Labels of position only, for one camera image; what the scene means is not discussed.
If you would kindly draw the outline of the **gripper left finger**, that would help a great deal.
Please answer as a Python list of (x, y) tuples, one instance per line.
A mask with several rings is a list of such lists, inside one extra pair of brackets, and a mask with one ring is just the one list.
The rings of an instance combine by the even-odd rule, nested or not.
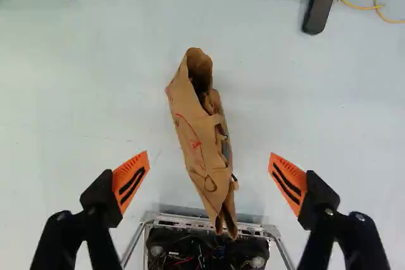
[(110, 229), (117, 228), (149, 172), (146, 151), (104, 170), (80, 196), (82, 211), (60, 211), (42, 230), (31, 269), (74, 269), (86, 242), (93, 269), (123, 269)]

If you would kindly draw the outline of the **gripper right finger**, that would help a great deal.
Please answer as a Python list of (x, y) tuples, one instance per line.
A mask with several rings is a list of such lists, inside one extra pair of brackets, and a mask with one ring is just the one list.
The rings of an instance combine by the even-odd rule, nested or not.
[(346, 269), (389, 269), (374, 220), (358, 211), (341, 214), (339, 195), (314, 171), (272, 153), (268, 172), (299, 224), (310, 232), (298, 269), (327, 269), (335, 243)]

